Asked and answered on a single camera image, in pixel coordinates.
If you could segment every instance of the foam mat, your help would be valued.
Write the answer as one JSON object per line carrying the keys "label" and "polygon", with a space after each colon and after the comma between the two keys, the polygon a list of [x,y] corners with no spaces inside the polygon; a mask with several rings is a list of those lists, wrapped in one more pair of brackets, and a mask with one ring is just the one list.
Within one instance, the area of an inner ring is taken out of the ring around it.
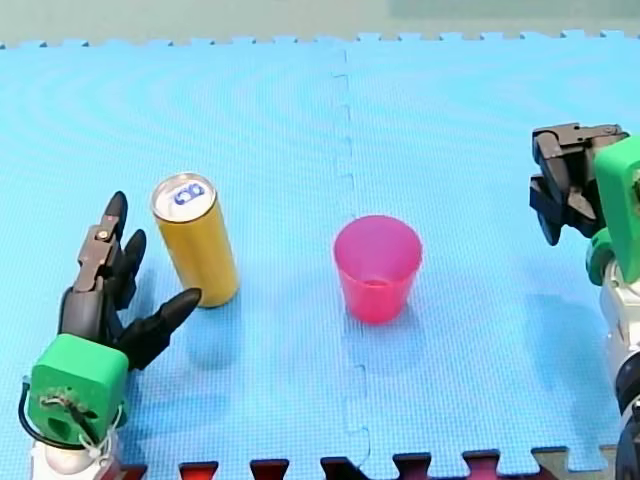
{"label": "foam mat", "polygon": [[[125,462],[165,480],[216,461],[225,480],[287,459],[286,478],[307,479],[340,456],[384,479],[393,455],[429,453],[443,477],[467,473],[465,452],[497,451],[501,473],[521,474],[537,470],[532,449],[564,447],[570,468],[602,467],[618,426],[605,325],[586,241],[548,247],[528,209],[530,132],[637,131],[640,41],[523,37],[1,51],[2,404],[17,406],[55,335],[115,190],[127,232],[149,236],[125,320],[180,290],[149,197],[194,170],[220,191],[242,288],[132,379]],[[331,261],[340,227],[371,212],[409,222],[426,248],[409,308],[377,329],[344,314]],[[15,409],[0,419],[0,473],[27,478]]]}

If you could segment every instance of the pull tab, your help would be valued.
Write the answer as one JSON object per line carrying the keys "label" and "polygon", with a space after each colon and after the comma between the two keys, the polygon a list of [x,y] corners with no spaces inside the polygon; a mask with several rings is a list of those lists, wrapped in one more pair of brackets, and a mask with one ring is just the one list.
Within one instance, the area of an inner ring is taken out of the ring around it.
{"label": "pull tab", "polygon": [[177,205],[184,205],[185,203],[189,203],[191,200],[204,194],[205,191],[202,185],[198,183],[192,183],[176,193],[173,197],[173,201]]}

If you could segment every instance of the black cable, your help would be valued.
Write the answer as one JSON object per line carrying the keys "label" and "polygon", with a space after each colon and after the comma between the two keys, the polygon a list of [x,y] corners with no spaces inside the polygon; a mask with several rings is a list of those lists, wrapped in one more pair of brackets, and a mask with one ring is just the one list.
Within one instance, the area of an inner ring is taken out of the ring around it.
{"label": "black cable", "polygon": [[[44,443],[49,447],[58,448],[60,450],[84,450],[84,445],[76,445],[72,443],[59,442],[57,440],[51,440],[33,429],[24,414],[25,405],[27,403],[27,394],[29,393],[30,388],[31,386],[28,382],[22,382],[22,395],[20,396],[20,403],[18,404],[18,420],[20,420],[20,425],[22,425],[22,428],[25,430],[25,432],[27,432],[29,436],[36,442]],[[87,438],[89,438],[89,440],[94,445],[97,445],[97,436],[93,431],[93,428],[91,428],[91,425],[89,425],[89,423],[87,422],[87,419],[84,417],[84,415],[82,415],[82,413],[78,411],[75,405],[68,405],[67,408],[71,413],[71,417],[76,423],[78,423],[78,426],[82,429]]]}

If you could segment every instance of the robot finger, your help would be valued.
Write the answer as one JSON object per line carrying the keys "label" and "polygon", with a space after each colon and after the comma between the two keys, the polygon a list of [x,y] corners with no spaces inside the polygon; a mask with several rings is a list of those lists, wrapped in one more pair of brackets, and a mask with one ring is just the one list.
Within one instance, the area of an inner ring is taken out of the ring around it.
{"label": "robot finger", "polygon": [[107,208],[104,211],[104,216],[116,217],[118,219],[114,228],[114,233],[118,241],[122,239],[124,225],[127,222],[128,211],[129,204],[127,202],[127,197],[121,191],[117,191],[113,194],[111,200],[109,200]]}

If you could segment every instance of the can lid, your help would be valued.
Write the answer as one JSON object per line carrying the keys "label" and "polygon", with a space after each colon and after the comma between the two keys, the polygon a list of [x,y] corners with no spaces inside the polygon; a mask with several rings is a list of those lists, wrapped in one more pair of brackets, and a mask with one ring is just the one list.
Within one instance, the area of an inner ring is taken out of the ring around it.
{"label": "can lid", "polygon": [[179,173],[158,185],[151,196],[153,213],[167,222],[190,222],[207,213],[216,190],[196,173]]}

